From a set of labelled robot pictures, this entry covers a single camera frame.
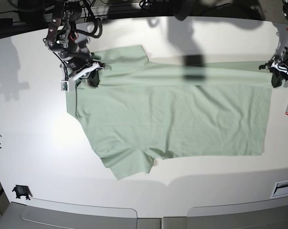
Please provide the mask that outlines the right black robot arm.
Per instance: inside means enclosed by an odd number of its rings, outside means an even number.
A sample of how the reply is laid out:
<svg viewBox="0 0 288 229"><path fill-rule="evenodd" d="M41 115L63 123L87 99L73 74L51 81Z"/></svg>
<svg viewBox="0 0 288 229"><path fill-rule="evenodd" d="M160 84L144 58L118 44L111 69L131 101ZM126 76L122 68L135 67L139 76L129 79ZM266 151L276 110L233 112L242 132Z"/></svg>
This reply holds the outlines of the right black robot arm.
<svg viewBox="0 0 288 229"><path fill-rule="evenodd" d="M91 31L76 27L76 21L81 18L82 8L88 10L88 16L93 23ZM63 91L70 91L72 83L77 84L81 80L87 80L88 85L94 88L98 87L98 71L104 69L105 64L89 51L87 45L90 38L99 38L102 31L101 20L95 17L88 1L58 0L55 3L48 34L43 42L61 62Z"/></svg>

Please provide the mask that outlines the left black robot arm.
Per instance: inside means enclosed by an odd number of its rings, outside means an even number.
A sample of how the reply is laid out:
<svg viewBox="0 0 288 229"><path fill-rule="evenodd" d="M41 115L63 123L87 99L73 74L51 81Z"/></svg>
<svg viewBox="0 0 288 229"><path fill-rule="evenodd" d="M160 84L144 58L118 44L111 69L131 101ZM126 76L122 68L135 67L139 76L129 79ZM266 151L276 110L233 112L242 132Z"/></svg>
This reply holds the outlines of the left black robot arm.
<svg viewBox="0 0 288 229"><path fill-rule="evenodd" d="M288 21L288 0L283 0L283 14ZM274 88L282 85L283 81L288 81L288 46L279 47L273 57L265 64L260 65L259 69L266 69L272 73L271 84Z"/></svg>

